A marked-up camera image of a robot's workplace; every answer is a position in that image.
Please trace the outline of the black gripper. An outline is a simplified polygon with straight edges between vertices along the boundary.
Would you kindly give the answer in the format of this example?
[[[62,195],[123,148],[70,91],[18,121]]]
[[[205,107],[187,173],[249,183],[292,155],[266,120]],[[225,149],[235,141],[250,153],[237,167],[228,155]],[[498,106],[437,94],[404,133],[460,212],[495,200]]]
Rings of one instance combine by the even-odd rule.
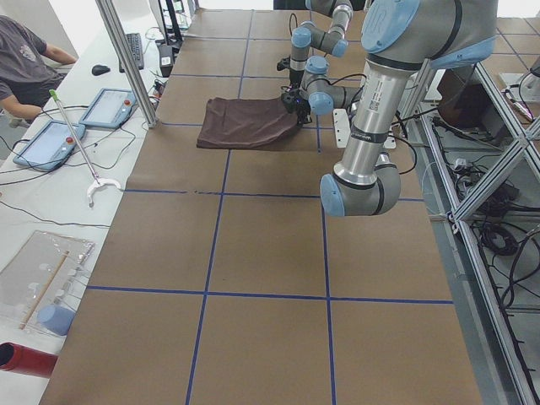
[[[291,89],[298,89],[301,86],[302,78],[304,75],[303,70],[289,70],[289,87]]]
[[[307,100],[296,100],[293,103],[294,112],[297,116],[297,125],[304,126],[312,123],[311,107]]]

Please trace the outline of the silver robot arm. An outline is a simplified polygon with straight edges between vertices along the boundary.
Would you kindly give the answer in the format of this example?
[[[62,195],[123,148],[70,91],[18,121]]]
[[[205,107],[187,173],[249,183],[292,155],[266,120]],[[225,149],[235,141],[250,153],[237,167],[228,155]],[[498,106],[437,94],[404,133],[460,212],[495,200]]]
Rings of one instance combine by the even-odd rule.
[[[378,215],[390,210],[401,192],[397,167],[383,150],[408,78],[425,61],[430,68],[460,68],[491,55],[496,1],[377,1],[364,18],[361,45],[368,68],[361,90],[333,87],[324,57],[347,48],[345,31],[353,16],[348,1],[308,1],[306,7],[332,17],[324,32],[310,22],[292,35],[291,69],[303,74],[300,94],[311,113],[326,115],[357,105],[342,159],[321,178],[321,202],[332,216]]]
[[[354,8],[348,0],[305,1],[313,12],[332,19],[328,30],[319,29],[312,21],[305,21],[292,31],[289,56],[289,81],[294,89],[299,88],[311,48],[342,57],[347,50],[345,34],[353,17]]]

